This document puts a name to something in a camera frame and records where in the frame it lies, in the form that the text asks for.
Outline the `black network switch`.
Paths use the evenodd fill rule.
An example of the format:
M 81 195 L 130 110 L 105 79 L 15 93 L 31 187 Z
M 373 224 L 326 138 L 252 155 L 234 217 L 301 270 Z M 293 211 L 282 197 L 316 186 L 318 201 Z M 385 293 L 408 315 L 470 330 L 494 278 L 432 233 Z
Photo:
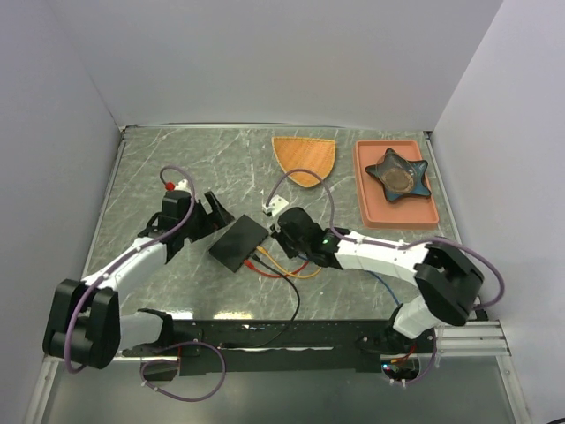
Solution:
M 235 273 L 268 235 L 268 230 L 261 224 L 247 215 L 241 215 L 208 252 L 226 269 Z

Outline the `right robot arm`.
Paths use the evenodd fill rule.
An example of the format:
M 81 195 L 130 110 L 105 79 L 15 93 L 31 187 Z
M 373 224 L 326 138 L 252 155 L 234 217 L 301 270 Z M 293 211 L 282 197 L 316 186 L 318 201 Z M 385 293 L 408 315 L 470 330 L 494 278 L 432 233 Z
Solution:
M 301 255 L 322 268 L 371 271 L 414 285 L 418 295 L 396 308 L 381 336 L 396 352 L 409 350 L 433 327 L 465 325 L 484 282 L 481 271 L 445 238 L 409 246 L 345 228 L 322 228 L 298 207 L 279 215 L 271 230 L 290 258 Z

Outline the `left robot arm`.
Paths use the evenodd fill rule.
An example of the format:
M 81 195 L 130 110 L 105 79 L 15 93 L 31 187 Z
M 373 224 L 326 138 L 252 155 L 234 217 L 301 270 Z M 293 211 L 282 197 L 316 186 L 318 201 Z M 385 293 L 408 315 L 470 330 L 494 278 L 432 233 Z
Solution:
M 160 210 L 124 253 L 81 280 L 61 282 L 49 311 L 44 353 L 64 360 L 72 373 L 84 367 L 103 369 L 118 352 L 138 345 L 156 355 L 168 353 L 175 343 L 171 315 L 150 308 L 121 315 L 120 303 L 168 264 L 185 242 L 203 239 L 233 222 L 212 192 L 205 198 L 209 210 L 186 190 L 165 193 Z

